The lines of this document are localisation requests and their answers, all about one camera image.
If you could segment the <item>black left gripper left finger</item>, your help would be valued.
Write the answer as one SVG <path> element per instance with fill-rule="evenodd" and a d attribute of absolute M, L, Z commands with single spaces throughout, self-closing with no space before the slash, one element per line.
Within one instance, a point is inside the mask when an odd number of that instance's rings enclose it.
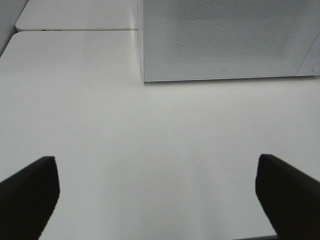
<path fill-rule="evenodd" d="M 38 240 L 60 197 L 56 159 L 44 156 L 0 182 L 0 238 Z"/>

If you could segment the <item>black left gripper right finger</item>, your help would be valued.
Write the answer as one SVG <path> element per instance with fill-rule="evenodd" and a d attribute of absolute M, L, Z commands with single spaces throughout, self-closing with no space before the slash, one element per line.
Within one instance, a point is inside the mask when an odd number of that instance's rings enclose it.
<path fill-rule="evenodd" d="M 282 159 L 261 154 L 255 193 L 281 240 L 320 238 L 320 183 Z"/>

